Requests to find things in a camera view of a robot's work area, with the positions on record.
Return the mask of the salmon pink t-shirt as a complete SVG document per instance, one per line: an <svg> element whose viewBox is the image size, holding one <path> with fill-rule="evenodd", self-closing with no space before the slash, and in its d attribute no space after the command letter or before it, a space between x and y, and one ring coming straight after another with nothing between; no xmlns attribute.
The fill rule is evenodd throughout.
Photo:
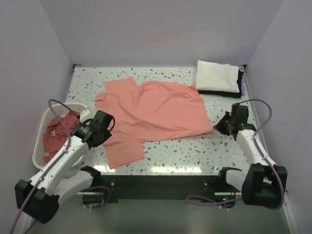
<svg viewBox="0 0 312 234"><path fill-rule="evenodd" d="M115 118L104 143L110 169L144 159L146 141L192 137L214 131L194 85L132 77L107 81L95 97L96 110Z"/></svg>

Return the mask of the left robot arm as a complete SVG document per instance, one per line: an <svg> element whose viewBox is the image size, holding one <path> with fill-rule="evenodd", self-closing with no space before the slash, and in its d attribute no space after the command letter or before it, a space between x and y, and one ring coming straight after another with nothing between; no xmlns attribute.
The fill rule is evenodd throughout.
<svg viewBox="0 0 312 234"><path fill-rule="evenodd" d="M91 148L102 145L111 137L115 118L98 110L95 116L74 127L57 154L28 181L15 185L17 207L41 224L49 222L59 206L76 193L101 186L101 173L91 166L82 167L77 174L65 179L72 166Z"/></svg>

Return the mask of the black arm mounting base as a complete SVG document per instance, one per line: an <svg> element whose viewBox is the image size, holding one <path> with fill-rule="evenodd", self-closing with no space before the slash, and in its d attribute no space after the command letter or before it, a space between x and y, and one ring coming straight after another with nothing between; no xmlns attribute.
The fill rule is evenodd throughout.
<svg viewBox="0 0 312 234"><path fill-rule="evenodd" d="M81 194L85 205L97 207L122 199L200 201L232 207L241 196L216 175L101 175Z"/></svg>

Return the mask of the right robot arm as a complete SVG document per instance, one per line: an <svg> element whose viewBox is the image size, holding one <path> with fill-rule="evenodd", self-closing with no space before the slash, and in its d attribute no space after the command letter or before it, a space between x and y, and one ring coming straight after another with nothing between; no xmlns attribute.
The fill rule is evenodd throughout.
<svg viewBox="0 0 312 234"><path fill-rule="evenodd" d="M246 205L277 210L284 202L288 173L284 166L278 166L270 158L257 137L258 130L248 123L248 117L248 107L242 103L235 103L231 111L226 112L214 126L221 134L233 137L249 164L247 173L238 168L222 168L217 186L224 192L232 187L241 191L242 200Z"/></svg>

